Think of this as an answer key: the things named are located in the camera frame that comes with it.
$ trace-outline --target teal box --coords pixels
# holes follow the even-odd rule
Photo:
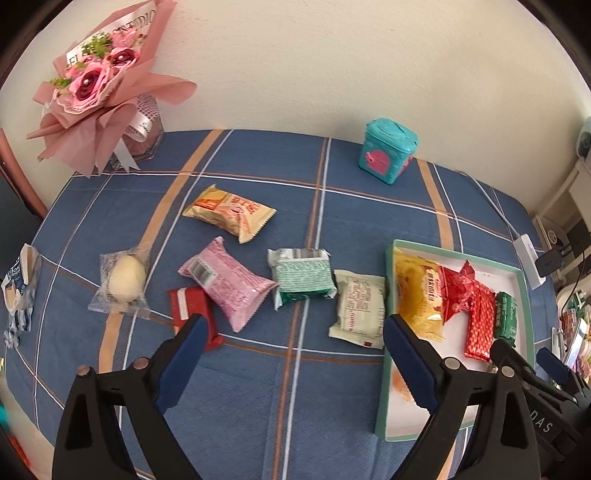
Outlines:
[[[388,185],[404,171],[418,147],[412,130],[387,118],[368,123],[359,166]]]

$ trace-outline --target small green package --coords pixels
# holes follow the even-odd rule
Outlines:
[[[501,291],[496,295],[495,338],[502,338],[515,347],[516,335],[517,303],[511,295]]]
[[[279,286],[273,294],[275,310],[284,303],[314,296],[333,299],[337,293],[330,273],[329,254],[317,248],[269,250],[267,261]]]

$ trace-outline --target silver screw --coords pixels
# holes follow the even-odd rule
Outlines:
[[[505,365],[503,368],[501,368],[501,373],[503,375],[505,375],[506,377],[513,377],[513,375],[515,375],[515,370],[513,370],[511,367],[509,367],[508,365]]]
[[[134,360],[134,368],[136,370],[143,370],[144,368],[146,368],[149,364],[150,360],[148,360],[146,357],[141,356],[138,359]]]
[[[460,361],[457,358],[453,358],[452,356],[448,356],[443,363],[449,370],[457,370],[460,368]]]
[[[85,377],[90,373],[90,367],[88,365],[81,365],[76,369],[76,375],[79,377]]]

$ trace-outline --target tray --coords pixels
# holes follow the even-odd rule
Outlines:
[[[531,318],[530,300],[527,286],[522,271],[519,268],[503,265],[498,262],[474,257],[443,248],[430,245],[395,240],[392,247],[386,251],[387,275],[389,283],[389,295],[386,304],[387,315],[396,312],[398,303],[398,289],[394,278],[394,248],[434,260],[444,267],[459,271],[466,260],[469,260],[476,271],[476,279],[495,292],[505,291],[515,298],[517,303],[517,337],[515,349],[530,363],[534,365],[534,334]],[[443,327],[444,342],[430,342],[442,358],[455,356],[466,368],[486,371],[488,364],[464,356],[466,343],[466,331],[468,325],[468,313],[462,312],[454,315]],[[387,349],[384,349],[384,371],[382,374],[382,389],[379,399],[378,418],[376,420],[375,434],[387,442],[403,442],[414,440],[418,437],[423,426],[429,418],[427,410],[418,407],[414,402],[405,401],[392,385],[392,373],[395,371]],[[478,407],[471,406],[466,409],[462,428],[474,423]]]

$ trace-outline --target pink snack package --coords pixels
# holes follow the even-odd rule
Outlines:
[[[178,273],[195,280],[240,332],[277,283],[255,275],[230,256],[223,238],[216,237],[201,253],[189,258]]]

